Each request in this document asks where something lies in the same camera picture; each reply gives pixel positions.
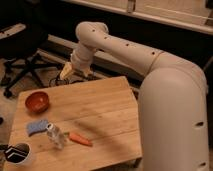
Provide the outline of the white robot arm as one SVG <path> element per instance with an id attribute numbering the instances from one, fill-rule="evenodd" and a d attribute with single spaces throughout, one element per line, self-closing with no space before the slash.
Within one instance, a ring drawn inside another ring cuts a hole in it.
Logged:
<path id="1" fill-rule="evenodd" d="M 138 94 L 144 171 L 210 171 L 203 70 L 163 50 L 112 36 L 102 22 L 83 21 L 75 34 L 78 44 L 62 79 L 75 70 L 88 74 L 99 50 L 144 77 Z"/>

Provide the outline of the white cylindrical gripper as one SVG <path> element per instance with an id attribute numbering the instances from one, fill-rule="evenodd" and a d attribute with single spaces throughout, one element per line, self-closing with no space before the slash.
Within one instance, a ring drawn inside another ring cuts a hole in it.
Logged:
<path id="1" fill-rule="evenodd" d="M 73 73 L 73 68 L 83 70 L 83 74 L 85 77 L 91 75 L 92 70 L 90 69 L 90 65 L 93 62 L 93 56 L 95 53 L 95 48 L 91 48 L 85 45 L 78 45 L 71 54 L 71 62 L 65 63 L 60 73 L 60 79 L 64 80 L 69 77 Z"/>

